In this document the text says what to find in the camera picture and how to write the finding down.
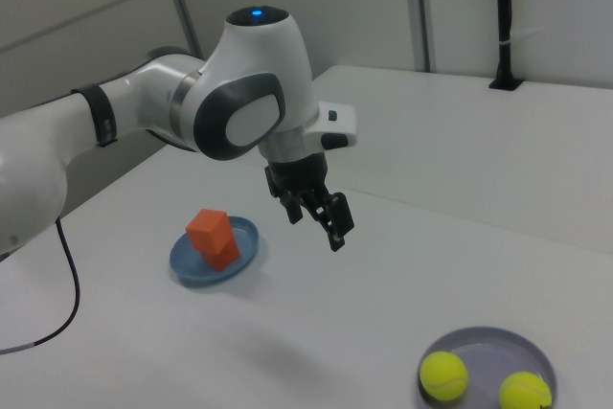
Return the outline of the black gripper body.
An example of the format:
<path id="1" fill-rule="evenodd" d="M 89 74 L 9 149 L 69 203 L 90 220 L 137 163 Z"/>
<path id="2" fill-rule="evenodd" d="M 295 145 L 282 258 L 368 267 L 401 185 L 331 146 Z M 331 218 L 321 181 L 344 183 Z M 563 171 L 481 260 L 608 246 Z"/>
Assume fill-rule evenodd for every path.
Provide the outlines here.
<path id="1" fill-rule="evenodd" d="M 275 198 L 281 198 L 288 193 L 329 193 L 325 184 L 328 163 L 324 153 L 314 153 L 287 163 L 269 161 L 264 173 L 269 191 Z"/>

